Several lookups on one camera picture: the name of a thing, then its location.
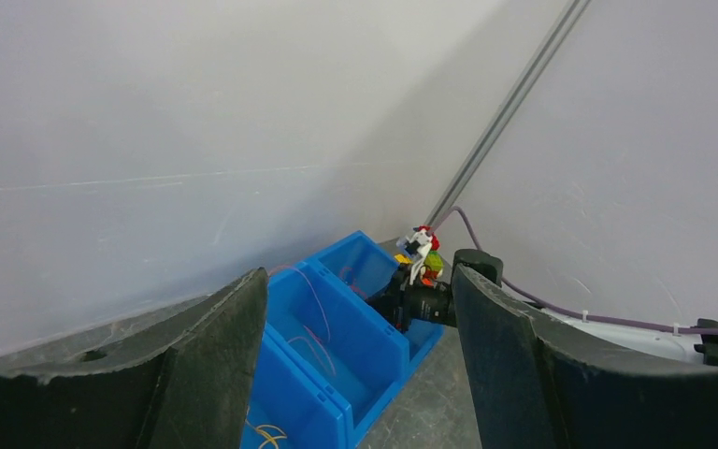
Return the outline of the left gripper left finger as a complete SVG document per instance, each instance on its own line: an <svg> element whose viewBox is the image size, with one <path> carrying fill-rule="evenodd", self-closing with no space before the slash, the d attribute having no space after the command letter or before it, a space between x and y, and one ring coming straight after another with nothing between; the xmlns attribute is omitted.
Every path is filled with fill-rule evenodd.
<svg viewBox="0 0 718 449"><path fill-rule="evenodd" d="M264 268L137 333L0 362L0 448L236 448L266 322Z"/></svg>

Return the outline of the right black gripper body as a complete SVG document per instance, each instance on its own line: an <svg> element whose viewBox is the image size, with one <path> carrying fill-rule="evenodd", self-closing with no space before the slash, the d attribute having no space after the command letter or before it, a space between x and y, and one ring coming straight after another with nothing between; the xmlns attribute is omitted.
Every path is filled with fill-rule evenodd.
<svg viewBox="0 0 718 449"><path fill-rule="evenodd" d="M414 320L457 327L451 285L421 278L410 283L410 274L411 264L399 264L366 303L401 333L408 332Z"/></svg>

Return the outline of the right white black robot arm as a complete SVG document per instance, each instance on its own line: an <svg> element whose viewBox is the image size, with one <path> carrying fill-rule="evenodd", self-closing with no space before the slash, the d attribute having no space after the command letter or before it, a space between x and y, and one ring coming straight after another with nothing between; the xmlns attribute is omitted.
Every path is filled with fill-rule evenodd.
<svg viewBox="0 0 718 449"><path fill-rule="evenodd" d="M414 320L457 327L455 293L441 279L443 260L437 252L426 257L403 253L390 280L366 302L392 327L405 333ZM502 275L502 261L473 249L455 253L456 266L489 274L492 283L507 287L524 298L523 303L594 337L629 349L677 361L718 367L718 321L699 318L692 326L659 325L637 320L571 311L536 297L510 283Z"/></svg>

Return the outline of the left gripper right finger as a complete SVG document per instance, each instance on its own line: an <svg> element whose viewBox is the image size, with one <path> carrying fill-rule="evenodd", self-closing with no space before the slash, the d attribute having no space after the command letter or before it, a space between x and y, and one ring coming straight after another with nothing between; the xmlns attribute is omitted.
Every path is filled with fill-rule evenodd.
<svg viewBox="0 0 718 449"><path fill-rule="evenodd" d="M471 268L452 289L483 447L718 448L718 368L597 338Z"/></svg>

